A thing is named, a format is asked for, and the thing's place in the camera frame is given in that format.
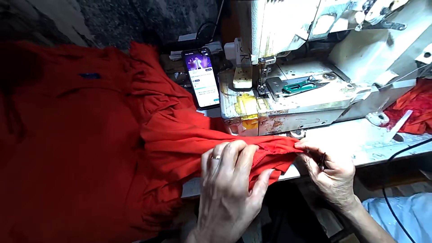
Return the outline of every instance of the concrete wall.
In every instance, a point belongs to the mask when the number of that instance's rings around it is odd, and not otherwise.
[[[217,11],[217,0],[0,0],[0,37],[128,49],[145,28],[175,41]]]

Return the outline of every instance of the sewing machine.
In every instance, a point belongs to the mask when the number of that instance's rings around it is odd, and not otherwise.
[[[241,37],[225,49],[236,69],[219,74],[231,134],[301,136],[304,128],[363,118],[431,75],[432,0],[236,4]],[[330,54],[292,58],[336,32],[346,37]]]

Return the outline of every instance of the red cloth pile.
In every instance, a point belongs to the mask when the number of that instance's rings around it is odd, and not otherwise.
[[[74,45],[0,50],[0,242],[153,237],[199,176],[201,154],[224,141],[260,147],[251,184],[267,168],[276,181],[294,160],[295,139],[221,132],[151,46],[132,43],[130,57]]]
[[[394,127],[408,110],[412,110],[413,113],[399,132],[432,133],[432,80],[418,79],[412,90],[389,106],[384,113],[389,117],[390,122],[385,126],[388,129]]]

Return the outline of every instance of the phone screen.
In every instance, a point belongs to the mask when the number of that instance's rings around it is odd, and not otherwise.
[[[188,51],[184,54],[184,61],[197,97],[198,106],[202,108],[218,105],[219,92],[209,51],[207,49]]]

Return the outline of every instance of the finger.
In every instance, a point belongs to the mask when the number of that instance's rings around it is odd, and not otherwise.
[[[300,140],[299,142],[294,144],[294,148],[299,150],[314,151],[316,153],[319,153],[320,155],[324,153],[324,151],[320,149],[316,143],[309,140]]]
[[[261,205],[263,204],[264,195],[269,186],[270,175],[273,171],[274,169],[266,169],[261,172],[254,188],[252,189],[252,193],[249,196],[250,203],[258,209],[261,208]]]
[[[320,173],[320,168],[318,167],[318,164],[315,162],[312,157],[306,153],[296,153],[305,163],[306,168],[308,169],[309,175],[312,178],[316,178],[317,175]]]
[[[243,140],[236,140],[225,146],[222,152],[220,161],[220,173],[227,176],[227,179],[232,177],[234,166],[238,158],[238,154],[247,146]]]
[[[203,153],[203,155],[201,155],[201,177],[205,177],[207,174],[207,167],[208,167],[208,162],[210,159],[211,154],[213,153],[213,149]]]
[[[329,169],[334,169],[337,167],[337,164],[333,162],[333,160],[330,158],[329,154],[326,153],[321,146],[318,146],[317,143],[305,139],[301,139],[300,142],[297,142],[294,144],[294,148],[299,150],[305,150],[305,151],[312,151],[317,153],[320,157],[325,155],[324,163]]]
[[[254,155],[257,149],[258,146],[253,144],[246,146],[241,151],[234,168],[234,178],[236,181],[244,181],[246,185],[248,184]]]
[[[225,149],[225,146],[229,144],[228,142],[224,142],[221,144],[216,145],[213,148],[212,154],[210,156],[210,159],[207,161],[208,162],[208,175],[209,176],[216,176],[219,167],[220,167],[220,161],[221,161],[221,157],[222,157],[222,153],[223,150]]]

